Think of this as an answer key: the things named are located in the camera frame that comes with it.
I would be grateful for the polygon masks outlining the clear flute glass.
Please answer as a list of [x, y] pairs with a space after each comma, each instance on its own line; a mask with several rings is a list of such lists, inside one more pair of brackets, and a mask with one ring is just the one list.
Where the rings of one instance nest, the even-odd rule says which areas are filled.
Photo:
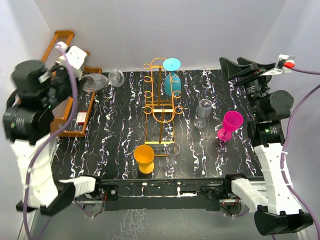
[[114, 69], [108, 73], [108, 76], [102, 73], [90, 73], [84, 76], [85, 83], [83, 90], [87, 93], [96, 92], [104, 89], [108, 85], [114, 88], [119, 88], [124, 84], [125, 77], [120, 70]]

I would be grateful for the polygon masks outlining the red white small block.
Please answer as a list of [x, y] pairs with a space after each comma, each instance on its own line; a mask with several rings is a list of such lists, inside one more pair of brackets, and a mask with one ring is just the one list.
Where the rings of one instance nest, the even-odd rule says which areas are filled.
[[81, 111], [77, 114], [76, 123], [78, 125], [84, 125], [87, 117], [87, 112]]

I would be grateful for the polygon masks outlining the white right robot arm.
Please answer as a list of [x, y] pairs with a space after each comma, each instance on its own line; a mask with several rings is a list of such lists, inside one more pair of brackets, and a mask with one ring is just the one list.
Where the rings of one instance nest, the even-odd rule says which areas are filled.
[[268, 83], [275, 75], [295, 68], [292, 56], [279, 55], [275, 63], [261, 64], [243, 57], [236, 61], [219, 59], [222, 79], [244, 87], [253, 120], [247, 124], [248, 137], [261, 165], [266, 195], [261, 194], [242, 173], [228, 174], [223, 194], [239, 197], [254, 215], [263, 236], [300, 232], [314, 224], [293, 195], [293, 184], [285, 161], [288, 133], [281, 121], [292, 116], [293, 97], [284, 90], [270, 92]]

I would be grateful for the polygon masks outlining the orange plastic wine glass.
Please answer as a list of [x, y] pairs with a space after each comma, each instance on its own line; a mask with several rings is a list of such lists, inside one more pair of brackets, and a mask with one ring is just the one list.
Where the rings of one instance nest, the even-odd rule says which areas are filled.
[[150, 174], [154, 170], [154, 156], [154, 150], [149, 145], [142, 144], [135, 148], [134, 159], [141, 173]]

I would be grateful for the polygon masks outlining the magenta plastic wine glass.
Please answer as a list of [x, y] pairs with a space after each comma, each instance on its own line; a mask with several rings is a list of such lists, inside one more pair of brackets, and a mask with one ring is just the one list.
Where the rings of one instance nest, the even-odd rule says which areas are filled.
[[228, 111], [223, 118], [222, 128], [217, 131], [217, 137], [221, 141], [229, 141], [233, 136], [233, 132], [240, 128], [243, 124], [243, 116], [237, 111]]

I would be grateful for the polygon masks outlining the aluminium frame rail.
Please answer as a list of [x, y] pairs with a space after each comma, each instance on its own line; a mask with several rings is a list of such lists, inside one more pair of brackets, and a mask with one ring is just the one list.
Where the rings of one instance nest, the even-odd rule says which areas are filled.
[[254, 222], [262, 236], [297, 233], [314, 221], [309, 213], [297, 207], [294, 213], [282, 209], [274, 213], [268, 205], [270, 197], [261, 194], [247, 178], [238, 174], [227, 175], [219, 185], [205, 180], [166, 179], [142, 182], [97, 180], [94, 193], [106, 203], [104, 210], [128, 209], [176, 210], [205, 209], [219, 211], [223, 202], [244, 203], [254, 214]]

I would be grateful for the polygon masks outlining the clear wine glass front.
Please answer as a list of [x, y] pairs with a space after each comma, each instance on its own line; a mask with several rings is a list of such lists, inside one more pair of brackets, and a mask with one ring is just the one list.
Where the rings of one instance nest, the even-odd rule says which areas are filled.
[[172, 142], [166, 146], [166, 162], [165, 166], [168, 173], [173, 173], [178, 168], [178, 156], [180, 154], [180, 146]]

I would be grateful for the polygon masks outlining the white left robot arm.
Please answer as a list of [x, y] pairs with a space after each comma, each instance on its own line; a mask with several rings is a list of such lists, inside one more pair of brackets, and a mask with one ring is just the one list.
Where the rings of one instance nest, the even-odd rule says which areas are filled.
[[23, 188], [16, 209], [24, 213], [39, 210], [42, 215], [54, 216], [81, 195], [99, 199], [104, 188], [95, 177], [55, 180], [49, 155], [49, 144], [56, 136], [50, 127], [53, 110], [67, 98], [77, 99], [82, 78], [70, 76], [60, 64], [47, 69], [41, 60], [19, 63], [11, 78], [16, 88], [7, 99], [2, 122], [16, 155]]

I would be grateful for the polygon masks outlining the blue plastic wine glass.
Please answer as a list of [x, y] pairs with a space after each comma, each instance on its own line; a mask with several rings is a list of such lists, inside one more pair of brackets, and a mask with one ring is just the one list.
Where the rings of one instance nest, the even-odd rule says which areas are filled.
[[178, 97], [181, 94], [181, 80], [175, 73], [181, 67], [181, 62], [177, 58], [168, 58], [163, 62], [163, 67], [168, 71], [164, 81], [164, 91], [166, 95]]

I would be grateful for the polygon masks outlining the grey clear wine glass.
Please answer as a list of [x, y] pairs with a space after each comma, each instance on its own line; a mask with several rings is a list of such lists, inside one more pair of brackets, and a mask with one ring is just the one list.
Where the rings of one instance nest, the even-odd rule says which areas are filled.
[[197, 119], [194, 120], [194, 125], [198, 129], [202, 129], [206, 126], [206, 118], [208, 118], [212, 112], [213, 104], [209, 99], [202, 99], [196, 108]]

